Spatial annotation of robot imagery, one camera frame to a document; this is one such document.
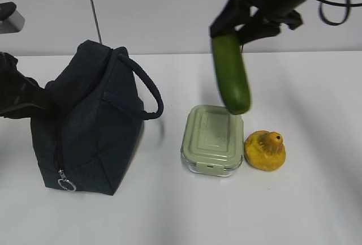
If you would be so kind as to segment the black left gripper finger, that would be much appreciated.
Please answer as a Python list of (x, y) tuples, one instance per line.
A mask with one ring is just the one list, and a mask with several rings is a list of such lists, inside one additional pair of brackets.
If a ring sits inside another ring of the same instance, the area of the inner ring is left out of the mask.
[(52, 118), (58, 112), (49, 91), (17, 69), (18, 59), (1, 52), (1, 117)]

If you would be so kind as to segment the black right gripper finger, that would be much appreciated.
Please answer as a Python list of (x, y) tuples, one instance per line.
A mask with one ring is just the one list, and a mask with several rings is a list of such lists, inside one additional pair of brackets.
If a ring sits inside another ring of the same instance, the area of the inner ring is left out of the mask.
[(254, 18), (236, 31), (236, 37), (239, 45), (245, 45), (252, 41), (277, 36), (280, 32), (280, 23), (268, 19)]
[(242, 0), (228, 0), (220, 14), (209, 27), (211, 38), (233, 33), (239, 25), (251, 19), (251, 5)]

